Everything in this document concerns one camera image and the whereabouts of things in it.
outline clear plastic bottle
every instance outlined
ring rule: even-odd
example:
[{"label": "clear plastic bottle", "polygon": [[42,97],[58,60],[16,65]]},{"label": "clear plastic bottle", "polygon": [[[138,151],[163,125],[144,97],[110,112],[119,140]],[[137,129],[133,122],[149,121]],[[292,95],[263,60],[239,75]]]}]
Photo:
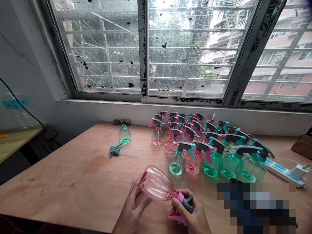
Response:
[{"label": "clear plastic bottle", "polygon": [[131,133],[129,128],[127,128],[127,125],[123,124],[121,125],[121,129],[118,133],[119,142],[125,144],[128,144],[131,141]]},{"label": "clear plastic bottle", "polygon": [[[14,94],[19,102],[23,105],[23,107],[27,107],[27,102],[23,99],[22,94]],[[18,125],[19,128],[29,128],[33,127],[33,123],[31,122],[30,116],[28,113],[22,108],[22,106],[17,102],[17,100],[13,97],[11,93],[5,93],[2,104],[4,107],[9,110],[13,118]]]}]

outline wooden table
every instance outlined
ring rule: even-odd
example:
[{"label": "wooden table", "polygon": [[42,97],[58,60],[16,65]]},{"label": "wooden table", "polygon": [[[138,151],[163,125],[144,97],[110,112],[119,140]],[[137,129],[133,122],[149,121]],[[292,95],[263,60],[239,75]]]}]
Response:
[{"label": "wooden table", "polygon": [[43,130],[42,126],[35,126],[27,129],[12,129],[1,131],[0,134],[7,134],[6,138],[0,139],[0,163],[20,150],[31,165],[39,161],[35,152],[28,142]]},{"label": "wooden table", "polygon": [[[153,129],[131,125],[132,140],[118,157],[109,157],[111,145],[118,144],[120,125],[99,123],[35,165],[0,186],[0,214],[26,219],[111,232],[124,205],[132,181],[149,164],[162,169],[175,188],[189,188],[203,203],[213,234],[222,233],[218,223],[216,181],[200,172],[196,176],[168,172],[164,146],[151,144]],[[294,137],[258,136],[277,157],[300,163],[311,160],[290,150]],[[295,163],[281,160],[293,168]],[[279,183],[285,183],[273,175]],[[296,196],[312,207],[312,176],[306,189]],[[275,183],[266,175],[264,183]],[[167,219],[170,202],[152,202],[143,212],[138,233],[183,233],[181,226]],[[296,201],[300,233],[311,230],[312,212]]]}]

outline window frame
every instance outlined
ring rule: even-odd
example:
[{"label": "window frame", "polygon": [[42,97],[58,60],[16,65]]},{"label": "window frame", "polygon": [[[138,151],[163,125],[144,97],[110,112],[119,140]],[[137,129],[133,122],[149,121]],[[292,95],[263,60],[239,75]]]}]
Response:
[{"label": "window frame", "polygon": [[284,8],[303,7],[302,5],[286,5],[286,0],[270,0],[262,1],[255,4],[252,19],[250,24],[246,26],[248,33],[241,38],[242,47],[237,52],[237,62],[232,67],[228,77],[229,84],[227,85],[223,99],[220,98],[194,98],[194,97],[169,97],[169,96],[154,96],[148,95],[148,61],[149,61],[149,14],[148,0],[138,0],[138,30],[139,30],[139,54],[140,54],[140,94],[117,94],[117,93],[95,93],[95,92],[79,92],[76,90],[75,79],[72,77],[72,68],[69,63],[69,58],[64,52],[64,42],[59,37],[59,32],[56,26],[56,19],[51,13],[51,4],[49,0],[32,0],[39,2],[40,10],[43,11],[45,19],[50,27],[50,32],[47,36],[52,38],[52,43],[49,43],[53,48],[53,55],[57,57],[61,65],[58,64],[63,82],[69,88],[68,96],[74,99],[87,100],[107,100],[107,101],[126,101],[151,104],[178,104],[178,105],[198,105],[211,107],[232,107],[232,108],[255,108],[255,109],[273,109],[287,111],[312,111],[311,103],[296,103],[296,102],[278,102],[278,101],[254,101],[242,99],[243,93],[252,77],[263,50],[265,49],[268,39],[271,37],[275,24]]}]

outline spray bottle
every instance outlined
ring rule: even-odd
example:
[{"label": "spray bottle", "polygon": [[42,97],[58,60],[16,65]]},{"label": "spray bottle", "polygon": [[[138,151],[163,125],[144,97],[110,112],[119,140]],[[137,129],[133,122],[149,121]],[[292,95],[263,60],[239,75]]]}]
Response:
[{"label": "spray bottle", "polygon": [[180,115],[177,115],[177,118],[178,118],[178,123],[180,124],[179,130],[182,130],[182,128],[183,128],[182,123],[186,123],[187,120],[186,120],[186,118],[184,118],[183,116],[180,116]]},{"label": "spray bottle", "polygon": [[214,132],[202,132],[202,133],[204,135],[203,141],[207,144],[210,142],[210,137],[213,137],[214,139],[216,139],[218,141],[222,141],[224,138],[222,134],[218,134],[218,133],[214,133]]},{"label": "spray bottle", "polygon": [[236,127],[227,127],[227,131],[225,132],[225,134],[236,134],[240,130],[241,130],[240,128]]},{"label": "spray bottle", "polygon": [[216,147],[216,150],[211,153],[212,163],[204,158],[202,171],[211,178],[217,178],[224,166],[223,152],[227,152],[227,149],[223,143],[215,138],[210,137],[209,139],[210,142],[208,145]]},{"label": "spray bottle", "polygon": [[251,141],[252,139],[250,136],[248,136],[246,133],[244,133],[242,130],[236,132],[236,135],[240,135],[243,137],[246,137],[246,139],[240,139],[236,142],[236,145],[248,145],[248,141]]},{"label": "spray bottle", "polygon": [[224,157],[224,167],[220,171],[226,178],[237,179],[241,176],[244,169],[243,154],[251,154],[253,152],[262,151],[262,148],[254,146],[236,146],[234,153],[228,154]]},{"label": "spray bottle", "polygon": [[215,149],[200,141],[194,141],[194,143],[196,144],[196,147],[193,149],[195,159],[192,158],[191,160],[186,160],[185,170],[192,175],[197,175],[203,164],[204,157],[202,151],[205,152],[207,160],[212,164],[210,153]]},{"label": "spray bottle", "polygon": [[199,119],[199,122],[200,122],[201,124],[202,124],[202,122],[203,122],[202,119],[206,119],[202,114],[200,114],[200,113],[198,113],[198,112],[195,113],[195,117],[196,117],[197,119]]},{"label": "spray bottle", "polygon": [[167,129],[166,133],[165,133],[165,136],[164,136],[164,141],[168,140],[169,137],[171,137],[172,135],[172,128],[173,129],[178,129],[179,127],[179,123],[178,122],[170,122],[169,123],[169,128]]},{"label": "spray bottle", "polygon": [[187,151],[195,159],[193,154],[195,144],[183,141],[173,143],[177,145],[177,149],[169,158],[169,171],[174,175],[180,176],[185,168],[185,156],[183,151]]},{"label": "spray bottle", "polygon": [[225,139],[222,141],[222,143],[227,147],[227,150],[229,152],[232,152],[232,149],[231,149],[231,141],[233,144],[236,143],[236,141],[238,140],[245,140],[246,138],[244,136],[239,136],[239,135],[235,135],[235,134],[227,134],[227,135],[224,135],[225,136]]},{"label": "spray bottle", "polygon": [[199,136],[199,137],[196,137],[195,140],[201,141],[203,139],[203,133],[201,131],[203,129],[203,126],[197,121],[193,121],[193,124],[194,124],[194,130],[196,134]]},{"label": "spray bottle", "polygon": [[152,123],[149,127],[154,125],[156,125],[156,128],[152,134],[152,143],[154,145],[161,145],[163,143],[163,131],[162,131],[163,122],[161,122],[158,119],[152,118]]},{"label": "spray bottle", "polygon": [[268,153],[252,153],[251,157],[244,157],[244,170],[241,174],[240,181],[247,183],[260,183],[267,170],[266,160]]},{"label": "spray bottle", "polygon": [[216,133],[219,133],[221,131],[217,130],[216,126],[214,126],[212,123],[206,121],[205,122],[205,126],[203,129],[206,129],[206,131],[209,131],[209,132],[216,132]]},{"label": "spray bottle", "polygon": [[172,155],[174,151],[176,151],[176,145],[173,143],[174,141],[182,141],[183,139],[183,131],[179,129],[172,129],[172,135],[165,142],[165,152],[168,156]]}]

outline black paint speck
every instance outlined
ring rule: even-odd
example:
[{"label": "black paint speck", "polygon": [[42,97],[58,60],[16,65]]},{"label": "black paint speck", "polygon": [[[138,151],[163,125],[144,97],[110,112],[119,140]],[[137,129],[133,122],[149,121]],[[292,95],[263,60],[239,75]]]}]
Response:
[{"label": "black paint speck", "polygon": [[162,45],[162,48],[166,48],[166,46],[167,46],[167,42],[164,44],[164,45]]},{"label": "black paint speck", "polygon": [[129,85],[129,86],[128,86],[129,88],[134,87],[133,83],[131,83],[131,82],[130,82],[130,83],[125,82],[125,83]]}]

